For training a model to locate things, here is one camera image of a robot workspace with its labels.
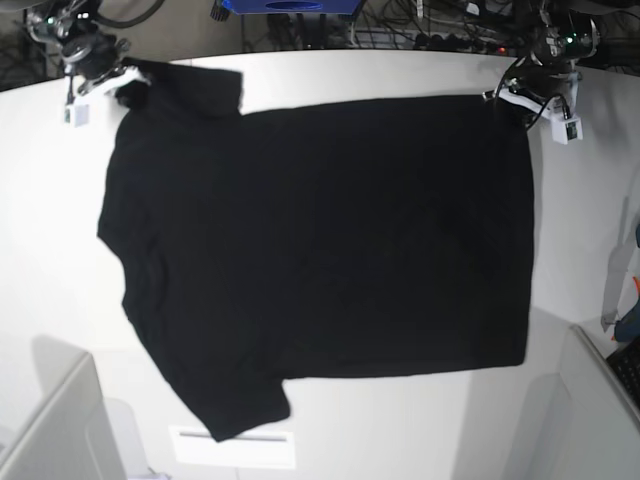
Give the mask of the grey right desk partition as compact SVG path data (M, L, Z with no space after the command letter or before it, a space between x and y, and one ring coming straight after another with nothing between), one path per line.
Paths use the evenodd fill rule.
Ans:
M637 479L639 411L584 330L563 343L559 374L571 420L559 454L562 479Z

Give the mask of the black keyboard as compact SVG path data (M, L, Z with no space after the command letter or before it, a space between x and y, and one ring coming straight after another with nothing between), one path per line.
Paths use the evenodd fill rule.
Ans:
M639 346L629 344L610 355L607 363L629 396L639 405Z

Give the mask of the teal and orange object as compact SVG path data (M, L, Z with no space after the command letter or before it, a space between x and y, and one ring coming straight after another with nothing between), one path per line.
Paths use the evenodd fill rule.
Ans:
M612 340L619 343L631 342L639 336L640 300L614 325Z

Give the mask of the black graphic T-shirt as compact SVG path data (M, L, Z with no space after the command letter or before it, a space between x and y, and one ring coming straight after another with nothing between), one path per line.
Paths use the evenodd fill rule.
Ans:
M164 379L217 441L286 419L289 379L520 365L527 133L474 95L241 114L240 74L139 61L98 236Z

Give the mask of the blue box with oval hole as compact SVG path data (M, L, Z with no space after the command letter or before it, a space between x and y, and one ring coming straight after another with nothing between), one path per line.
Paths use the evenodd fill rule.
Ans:
M352 14L359 0L224 0L222 6L236 15L275 13Z

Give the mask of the grey left desk partition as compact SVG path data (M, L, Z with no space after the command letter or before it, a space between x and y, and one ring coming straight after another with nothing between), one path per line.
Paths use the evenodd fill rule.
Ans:
M1 454L3 479L125 479L91 354L71 364Z

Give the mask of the grey desk partition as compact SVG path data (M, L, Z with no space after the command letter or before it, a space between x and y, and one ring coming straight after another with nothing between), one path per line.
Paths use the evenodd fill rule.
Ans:
M563 343L559 374L571 420L559 454L562 479L637 479L639 411L584 330Z
M71 364L1 454L3 479L125 479L91 354Z

